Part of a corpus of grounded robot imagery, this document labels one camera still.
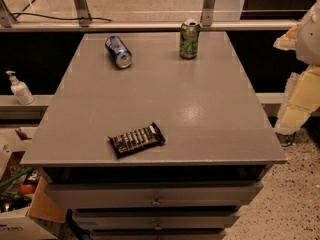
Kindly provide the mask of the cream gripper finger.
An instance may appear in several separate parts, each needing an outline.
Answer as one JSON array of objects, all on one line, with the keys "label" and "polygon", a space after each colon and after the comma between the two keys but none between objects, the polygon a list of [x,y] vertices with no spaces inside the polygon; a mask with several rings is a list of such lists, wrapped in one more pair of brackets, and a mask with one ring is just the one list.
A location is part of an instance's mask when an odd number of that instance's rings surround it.
[{"label": "cream gripper finger", "polygon": [[292,73],[287,80],[275,131],[282,135],[297,132],[319,107],[320,67],[309,65],[301,74]]},{"label": "cream gripper finger", "polygon": [[277,38],[273,44],[274,48],[288,51],[296,49],[298,24],[292,26],[285,34]]}]

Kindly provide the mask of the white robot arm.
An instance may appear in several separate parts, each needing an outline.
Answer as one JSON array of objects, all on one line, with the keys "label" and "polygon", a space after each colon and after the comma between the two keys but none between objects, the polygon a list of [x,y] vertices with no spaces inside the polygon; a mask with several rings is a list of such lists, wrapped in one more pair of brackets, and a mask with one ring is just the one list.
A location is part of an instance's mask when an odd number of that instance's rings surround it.
[{"label": "white robot arm", "polygon": [[320,107],[320,1],[273,46],[294,50],[296,58],[307,64],[301,74],[292,73],[288,78],[274,126],[277,133],[291,135]]}]

